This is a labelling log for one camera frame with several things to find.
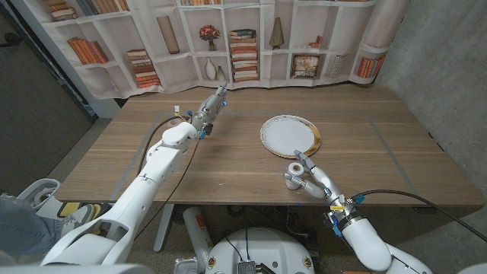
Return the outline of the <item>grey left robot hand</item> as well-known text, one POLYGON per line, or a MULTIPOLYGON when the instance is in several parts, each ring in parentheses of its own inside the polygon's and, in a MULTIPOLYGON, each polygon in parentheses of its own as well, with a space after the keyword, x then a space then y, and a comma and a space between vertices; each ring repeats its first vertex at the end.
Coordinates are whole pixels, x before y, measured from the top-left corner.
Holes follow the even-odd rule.
POLYGON ((207 125, 213 124, 221 109, 227 105, 227 82, 223 82, 216 92, 208 97, 193 114, 191 125, 201 132, 207 125))

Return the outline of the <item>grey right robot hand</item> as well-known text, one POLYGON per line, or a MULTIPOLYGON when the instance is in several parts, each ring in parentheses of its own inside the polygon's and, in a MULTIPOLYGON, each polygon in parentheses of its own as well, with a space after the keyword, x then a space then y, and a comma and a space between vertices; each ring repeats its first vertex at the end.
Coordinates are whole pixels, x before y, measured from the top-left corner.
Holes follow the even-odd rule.
POLYGON ((346 206, 345 196, 328 174, 316 166, 305 153, 294 150, 294 154, 299 164, 297 162, 290 164, 288 171, 283 174, 286 186, 290 190, 302 187, 312 197, 326 199, 332 210, 343 210, 346 206), (302 178, 304 171, 310 173, 315 180, 314 183, 302 178))

